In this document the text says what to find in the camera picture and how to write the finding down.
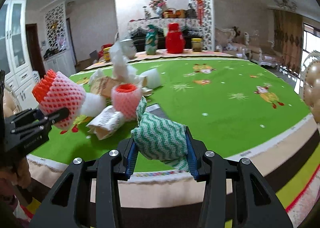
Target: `curtain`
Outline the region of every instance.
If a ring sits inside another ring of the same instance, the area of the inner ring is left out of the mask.
[[[282,65],[293,72],[300,72],[303,17],[299,14],[273,10],[275,23],[274,50],[282,53]]]

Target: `green and white striped cloth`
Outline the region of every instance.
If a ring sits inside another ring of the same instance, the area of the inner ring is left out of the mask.
[[[188,171],[185,126],[146,112],[142,97],[137,107],[138,127],[131,131],[139,151],[147,159],[157,159],[174,169]]]

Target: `chandelier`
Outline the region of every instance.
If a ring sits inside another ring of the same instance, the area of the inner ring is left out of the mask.
[[[276,5],[283,9],[289,9],[290,11],[296,11],[297,3],[290,2],[289,0],[275,0]]]

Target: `silver bolt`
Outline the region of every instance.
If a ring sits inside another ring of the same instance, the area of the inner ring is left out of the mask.
[[[110,156],[117,156],[119,154],[119,151],[116,149],[110,150],[109,151],[109,155]]]
[[[214,152],[208,150],[208,151],[205,152],[205,155],[208,156],[208,157],[213,157],[214,156]]]
[[[73,164],[75,164],[75,165],[79,165],[81,162],[82,162],[82,158],[80,158],[80,157],[77,157],[73,160]]]
[[[244,163],[245,165],[249,165],[251,161],[250,161],[250,159],[244,157],[241,159],[241,162]]]

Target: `red thermos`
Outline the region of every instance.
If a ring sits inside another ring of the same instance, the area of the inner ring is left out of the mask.
[[[185,45],[182,32],[179,30],[178,23],[168,24],[168,33],[165,39],[165,47],[168,53],[183,53]]]

